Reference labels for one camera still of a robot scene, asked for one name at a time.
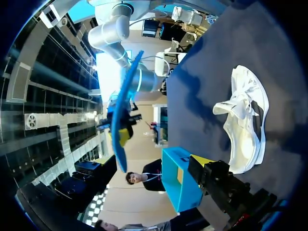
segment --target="shoe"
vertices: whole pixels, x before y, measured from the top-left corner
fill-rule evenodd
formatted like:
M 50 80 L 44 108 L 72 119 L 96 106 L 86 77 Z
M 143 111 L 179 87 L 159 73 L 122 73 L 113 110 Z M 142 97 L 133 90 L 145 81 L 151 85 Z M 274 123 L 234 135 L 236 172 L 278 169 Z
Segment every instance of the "shoe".
M 223 128 L 231 141 L 230 171 L 240 174 L 262 163 L 269 101 L 258 78 L 244 66 L 233 69 L 231 90 L 230 100 L 217 103 L 213 114 L 228 114 Z

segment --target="lanyard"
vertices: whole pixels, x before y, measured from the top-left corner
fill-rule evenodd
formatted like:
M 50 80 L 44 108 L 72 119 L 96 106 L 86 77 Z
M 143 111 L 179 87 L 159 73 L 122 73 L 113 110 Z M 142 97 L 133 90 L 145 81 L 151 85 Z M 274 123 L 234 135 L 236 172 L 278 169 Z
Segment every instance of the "lanyard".
M 157 178 L 157 177 L 162 175 L 161 173 L 148 173 L 148 172 L 145 172 L 144 174 L 146 174 L 146 175 L 152 174 L 152 175 L 155 175 L 155 177 L 153 177 L 151 179 L 147 179 L 147 180 L 143 181 L 143 183 L 145 183 L 147 181 L 150 181 L 150 180 L 153 180 L 153 179 L 155 179 L 155 178 Z
M 124 229 L 125 231 L 142 231 L 142 230 L 154 230 L 157 229 L 157 226 L 152 226 L 148 228 L 141 228 L 141 229 Z

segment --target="dark table surface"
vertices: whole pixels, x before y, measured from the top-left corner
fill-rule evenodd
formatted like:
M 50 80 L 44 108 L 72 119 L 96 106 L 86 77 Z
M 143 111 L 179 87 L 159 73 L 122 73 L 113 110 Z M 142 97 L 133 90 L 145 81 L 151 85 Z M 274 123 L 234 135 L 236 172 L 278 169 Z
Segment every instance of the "dark table surface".
M 192 154 L 229 162 L 226 115 L 213 115 L 231 96 L 231 73 L 252 70 L 269 98 L 263 163 L 236 175 L 280 199 L 291 194 L 307 164 L 307 79 L 286 32 L 260 3 L 229 7 L 190 49 L 167 80 L 168 144 Z

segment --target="black stripe on shoe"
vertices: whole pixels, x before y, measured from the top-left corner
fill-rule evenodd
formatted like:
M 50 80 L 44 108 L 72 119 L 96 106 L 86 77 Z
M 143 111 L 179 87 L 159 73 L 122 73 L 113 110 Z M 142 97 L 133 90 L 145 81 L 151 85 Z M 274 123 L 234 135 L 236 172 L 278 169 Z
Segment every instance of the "black stripe on shoe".
M 261 127 L 262 127 L 262 121 L 264 116 L 263 109 L 257 104 L 256 101 L 251 102 L 252 109 L 258 114 L 252 116 L 253 126 L 254 126 L 254 132 L 257 135 L 259 141 L 261 142 Z

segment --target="cable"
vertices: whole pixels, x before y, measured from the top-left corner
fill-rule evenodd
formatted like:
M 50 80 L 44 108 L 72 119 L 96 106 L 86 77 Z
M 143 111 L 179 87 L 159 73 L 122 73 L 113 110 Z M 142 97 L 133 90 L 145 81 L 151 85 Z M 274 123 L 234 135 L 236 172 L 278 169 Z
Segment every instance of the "cable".
M 35 17 L 32 18 L 36 24 L 39 22 Z M 43 28 L 41 25 L 39 25 L 40 28 L 46 32 L 48 32 L 45 28 Z M 83 68 L 93 79 L 95 79 L 96 81 L 98 81 L 97 78 L 95 78 L 83 65 L 81 65 L 49 32 L 48 32 L 48 37 L 51 38 L 51 40 L 64 52 L 66 53 L 77 65 L 79 65 L 81 68 Z
M 159 11 L 159 12 L 162 12 L 164 13 L 165 15 L 164 16 L 153 16 L 153 17 L 149 17 L 149 18 L 142 18 L 142 19 L 139 19 L 131 24 L 129 24 L 129 26 L 131 25 L 134 25 L 135 23 L 138 23 L 138 22 L 141 22 L 141 21 L 144 21 L 144 20 L 148 20 L 148 19 L 154 19 L 154 18 L 166 18 L 168 16 L 168 14 L 164 11 L 160 11 L 160 10 L 155 10 L 155 11 Z
M 170 64 L 168 63 L 168 61 L 167 61 L 166 59 L 164 59 L 164 58 L 162 58 L 162 57 L 159 57 L 159 56 L 155 56 L 155 55 L 153 55 L 153 56 L 144 57 L 144 58 L 142 58 L 141 60 L 148 59 L 148 58 L 153 58 L 153 57 L 155 57 L 155 58 L 159 58 L 159 59 L 162 59 L 162 60 L 164 60 L 164 61 L 165 61 L 165 63 L 166 63 L 166 64 L 167 64 L 167 66 L 168 66 L 168 72 L 167 72 L 167 75 L 169 75 L 169 73 L 170 73 Z

